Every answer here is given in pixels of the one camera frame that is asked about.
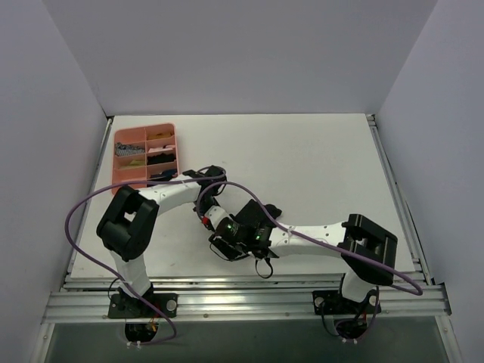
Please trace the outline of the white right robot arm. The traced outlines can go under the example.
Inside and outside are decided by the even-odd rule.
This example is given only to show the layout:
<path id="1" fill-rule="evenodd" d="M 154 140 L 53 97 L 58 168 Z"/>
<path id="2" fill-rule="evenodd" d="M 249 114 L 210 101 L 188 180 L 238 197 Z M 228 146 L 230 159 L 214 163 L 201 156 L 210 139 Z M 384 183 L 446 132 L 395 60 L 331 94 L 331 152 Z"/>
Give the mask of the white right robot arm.
<path id="1" fill-rule="evenodd" d="M 398 238 L 363 215 L 351 214 L 332 225 L 277 226 L 271 221 L 248 225 L 213 206 L 201 222 L 213 232 L 213 245 L 230 261 L 252 256 L 270 263 L 295 255 L 342 259 L 347 272 L 335 296 L 344 312 L 355 311 L 374 288 L 393 283 L 390 269 L 395 268 Z"/>

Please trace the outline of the black striped underwear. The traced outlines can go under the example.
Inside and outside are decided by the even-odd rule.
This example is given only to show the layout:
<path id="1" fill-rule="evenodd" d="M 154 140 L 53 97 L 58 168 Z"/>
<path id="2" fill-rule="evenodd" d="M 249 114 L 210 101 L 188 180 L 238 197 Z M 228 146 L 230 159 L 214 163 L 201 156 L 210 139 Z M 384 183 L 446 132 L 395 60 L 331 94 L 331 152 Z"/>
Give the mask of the black striped underwear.
<path id="1" fill-rule="evenodd" d="M 266 215 L 262 207 L 254 199 L 251 199 L 238 212 L 234 220 L 239 224 L 255 229 L 265 226 L 274 228 L 275 223 L 272 220 L 277 220 L 282 215 L 282 210 L 270 203 L 265 204 L 264 207 L 271 219 Z"/>

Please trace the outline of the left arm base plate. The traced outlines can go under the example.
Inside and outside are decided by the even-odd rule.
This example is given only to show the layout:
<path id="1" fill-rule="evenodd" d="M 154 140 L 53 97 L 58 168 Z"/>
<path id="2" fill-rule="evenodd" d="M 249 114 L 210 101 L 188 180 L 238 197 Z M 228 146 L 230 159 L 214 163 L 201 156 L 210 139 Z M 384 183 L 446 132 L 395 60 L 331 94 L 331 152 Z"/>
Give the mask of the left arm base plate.
<path id="1" fill-rule="evenodd" d="M 147 293 L 144 298 L 168 318 L 174 318 L 177 315 L 177 294 Z M 110 319 L 159 318 L 160 314 L 141 300 L 120 291 L 110 297 L 107 317 Z"/>

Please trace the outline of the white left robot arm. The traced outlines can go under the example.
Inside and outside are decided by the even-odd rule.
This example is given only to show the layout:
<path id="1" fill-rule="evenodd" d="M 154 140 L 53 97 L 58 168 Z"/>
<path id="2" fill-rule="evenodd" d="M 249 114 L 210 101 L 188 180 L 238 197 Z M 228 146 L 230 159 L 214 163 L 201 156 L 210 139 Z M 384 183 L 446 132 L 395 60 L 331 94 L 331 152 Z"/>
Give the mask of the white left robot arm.
<path id="1" fill-rule="evenodd" d="M 220 187 L 210 186 L 226 180 L 222 167 L 208 166 L 200 171 L 188 170 L 170 180 L 149 181 L 145 188 L 123 185 L 114 194 L 96 234 L 113 257 L 122 290 L 128 295 L 125 307 L 135 317 L 144 317 L 153 306 L 147 293 L 152 283 L 147 276 L 144 251 L 157 218 L 192 203 L 202 223 L 213 231 L 228 214 L 216 200 Z"/>

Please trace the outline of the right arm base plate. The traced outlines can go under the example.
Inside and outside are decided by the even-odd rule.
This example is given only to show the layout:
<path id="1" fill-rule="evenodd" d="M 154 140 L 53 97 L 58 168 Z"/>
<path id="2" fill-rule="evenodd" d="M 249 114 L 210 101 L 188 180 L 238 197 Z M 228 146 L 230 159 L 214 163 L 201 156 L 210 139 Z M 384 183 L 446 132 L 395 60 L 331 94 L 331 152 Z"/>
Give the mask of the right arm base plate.
<path id="1" fill-rule="evenodd" d="M 340 295 L 336 290 L 314 290 L 312 292 L 316 315 L 358 315 L 379 314 L 381 306 L 376 303 L 377 291 L 370 290 L 362 302 L 354 302 Z"/>

